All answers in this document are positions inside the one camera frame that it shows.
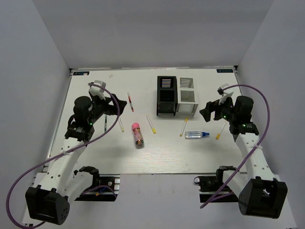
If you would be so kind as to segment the red pen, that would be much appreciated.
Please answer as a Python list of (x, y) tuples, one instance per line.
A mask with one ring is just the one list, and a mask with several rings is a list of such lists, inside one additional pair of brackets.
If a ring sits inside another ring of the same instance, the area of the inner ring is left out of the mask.
[(132, 104), (132, 100), (131, 100), (131, 95), (130, 95), (129, 92), (127, 93), (127, 96), (128, 96), (129, 104), (130, 104), (130, 107), (131, 107), (131, 111), (134, 112), (134, 108), (133, 108), (133, 104)]

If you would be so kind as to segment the pale yellow marker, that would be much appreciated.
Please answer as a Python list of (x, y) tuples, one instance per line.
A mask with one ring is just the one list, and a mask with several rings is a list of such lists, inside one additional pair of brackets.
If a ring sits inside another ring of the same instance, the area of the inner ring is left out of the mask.
[(124, 128), (123, 128), (123, 125), (122, 125), (122, 121), (121, 121), (121, 118), (119, 117), (119, 126), (120, 126), (120, 129), (121, 129), (121, 132), (124, 132)]

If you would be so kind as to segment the orange yellow marker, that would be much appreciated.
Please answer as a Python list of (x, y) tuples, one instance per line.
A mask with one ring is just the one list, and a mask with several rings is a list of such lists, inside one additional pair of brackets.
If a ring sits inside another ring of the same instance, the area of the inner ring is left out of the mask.
[(185, 118), (184, 123), (183, 123), (183, 126), (182, 126), (181, 131), (180, 131), (180, 134), (179, 134), (180, 137), (183, 136), (183, 133), (184, 133), (184, 130), (185, 130), (185, 127), (186, 127), (187, 122), (188, 122), (188, 118)]

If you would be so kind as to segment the amber yellow marker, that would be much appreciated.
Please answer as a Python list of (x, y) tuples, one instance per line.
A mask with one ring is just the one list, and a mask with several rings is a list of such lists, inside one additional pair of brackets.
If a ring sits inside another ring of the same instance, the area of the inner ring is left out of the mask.
[(221, 133), (223, 132), (225, 126), (226, 126), (227, 122), (224, 122), (224, 124), (222, 125), (222, 127), (220, 128), (220, 130), (218, 131), (217, 135), (216, 135), (216, 140), (218, 140), (221, 136)]

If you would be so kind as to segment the clear blue spray bottle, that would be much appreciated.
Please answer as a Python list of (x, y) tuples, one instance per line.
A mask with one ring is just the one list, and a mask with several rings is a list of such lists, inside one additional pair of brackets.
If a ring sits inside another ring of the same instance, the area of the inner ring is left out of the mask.
[(202, 132), (202, 131), (186, 131), (184, 133), (185, 139), (202, 139), (209, 137), (208, 132)]

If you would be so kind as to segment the pink capped tube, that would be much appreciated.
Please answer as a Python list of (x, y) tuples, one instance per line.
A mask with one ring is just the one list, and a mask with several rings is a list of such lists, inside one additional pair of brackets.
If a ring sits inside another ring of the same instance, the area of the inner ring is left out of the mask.
[(132, 132), (135, 140), (135, 146), (137, 148), (144, 147), (144, 139), (140, 130), (140, 125), (138, 123), (132, 124)]

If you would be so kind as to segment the bright yellow marker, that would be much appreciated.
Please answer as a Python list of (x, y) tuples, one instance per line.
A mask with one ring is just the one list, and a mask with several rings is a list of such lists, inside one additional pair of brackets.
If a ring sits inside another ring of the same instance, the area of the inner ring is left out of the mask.
[(152, 124), (152, 122), (151, 122), (151, 120), (150, 120), (150, 117), (149, 117), (148, 115), (146, 115), (146, 119), (147, 119), (147, 121), (148, 121), (148, 123), (149, 123), (149, 125), (150, 125), (150, 128), (151, 128), (152, 132), (153, 132), (154, 134), (156, 134), (156, 130), (155, 130), (155, 128), (154, 128), (154, 126), (153, 126), (153, 124)]

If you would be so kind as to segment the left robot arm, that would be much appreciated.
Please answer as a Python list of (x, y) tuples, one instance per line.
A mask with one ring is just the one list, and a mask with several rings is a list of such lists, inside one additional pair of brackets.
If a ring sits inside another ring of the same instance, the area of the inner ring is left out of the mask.
[(61, 225), (67, 219), (72, 202), (83, 191), (100, 187), (98, 169), (90, 166), (79, 170), (73, 168), (92, 138), (94, 123), (102, 115), (120, 116), (126, 105), (127, 102), (119, 100), (115, 94), (104, 99), (92, 94), (75, 99), (61, 153), (41, 182), (26, 191), (26, 203), (32, 219)]

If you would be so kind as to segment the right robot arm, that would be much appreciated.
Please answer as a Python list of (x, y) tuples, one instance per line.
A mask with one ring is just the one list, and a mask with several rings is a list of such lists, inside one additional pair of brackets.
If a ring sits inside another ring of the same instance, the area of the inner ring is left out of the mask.
[(253, 99), (247, 96), (238, 96), (235, 101), (227, 97), (207, 102), (200, 110), (206, 122), (211, 120), (212, 113), (215, 121), (224, 119), (229, 122), (229, 131), (243, 157), (238, 167), (219, 167), (214, 181), (218, 188), (200, 208), (220, 199), (218, 193), (229, 188), (238, 198), (242, 215), (277, 219), (288, 188), (285, 182), (275, 177), (259, 145), (262, 137), (251, 121), (253, 105)]

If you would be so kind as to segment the white slotted container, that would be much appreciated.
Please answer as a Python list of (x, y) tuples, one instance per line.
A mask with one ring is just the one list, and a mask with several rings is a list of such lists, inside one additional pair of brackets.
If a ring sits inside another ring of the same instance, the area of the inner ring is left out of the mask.
[(191, 77), (178, 77), (177, 95), (176, 113), (179, 116), (194, 117), (199, 104), (195, 80)]

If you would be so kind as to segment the right corner label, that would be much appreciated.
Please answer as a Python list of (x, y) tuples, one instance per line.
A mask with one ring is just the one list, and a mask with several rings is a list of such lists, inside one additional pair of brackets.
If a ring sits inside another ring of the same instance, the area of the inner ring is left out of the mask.
[(233, 69), (217, 69), (218, 73), (233, 73)]

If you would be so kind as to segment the corner label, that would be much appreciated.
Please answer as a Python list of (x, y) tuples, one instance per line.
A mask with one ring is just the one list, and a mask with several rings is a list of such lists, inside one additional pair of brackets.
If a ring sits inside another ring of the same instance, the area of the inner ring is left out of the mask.
[(88, 71), (85, 71), (85, 72), (73, 72), (73, 75), (77, 75), (77, 76), (79, 76), (79, 75), (89, 75), (90, 74), (90, 72), (88, 72)]
[(233, 69), (217, 69), (218, 73), (233, 73)]

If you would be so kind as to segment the black slotted container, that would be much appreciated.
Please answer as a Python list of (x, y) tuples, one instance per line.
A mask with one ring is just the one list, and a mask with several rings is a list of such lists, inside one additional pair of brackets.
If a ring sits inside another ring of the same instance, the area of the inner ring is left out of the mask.
[(156, 115), (176, 115), (178, 105), (176, 76), (157, 76), (157, 109)]

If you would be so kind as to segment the left corner label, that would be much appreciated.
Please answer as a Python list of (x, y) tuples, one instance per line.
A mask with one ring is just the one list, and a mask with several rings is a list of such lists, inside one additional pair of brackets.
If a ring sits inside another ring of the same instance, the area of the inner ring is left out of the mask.
[(73, 75), (77, 75), (77, 76), (79, 76), (79, 75), (89, 75), (90, 74), (90, 72), (88, 72), (88, 71), (85, 71), (85, 72), (73, 72)]

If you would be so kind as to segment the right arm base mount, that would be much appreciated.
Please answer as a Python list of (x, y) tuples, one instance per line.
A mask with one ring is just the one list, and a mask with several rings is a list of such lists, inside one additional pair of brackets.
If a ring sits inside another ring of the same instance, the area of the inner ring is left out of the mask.
[[(193, 180), (194, 184), (199, 187), (200, 202), (207, 201), (222, 185), (220, 184), (216, 176), (197, 176)], [(238, 197), (232, 193), (232, 190), (226, 186), (216, 197), (226, 195), (223, 198), (214, 200), (213, 203), (237, 203)]]

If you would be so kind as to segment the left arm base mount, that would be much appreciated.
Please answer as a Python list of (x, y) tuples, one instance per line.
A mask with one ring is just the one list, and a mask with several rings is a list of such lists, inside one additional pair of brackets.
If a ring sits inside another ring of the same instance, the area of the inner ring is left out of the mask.
[(94, 185), (84, 190), (75, 201), (114, 202), (119, 194), (120, 175), (100, 175)]

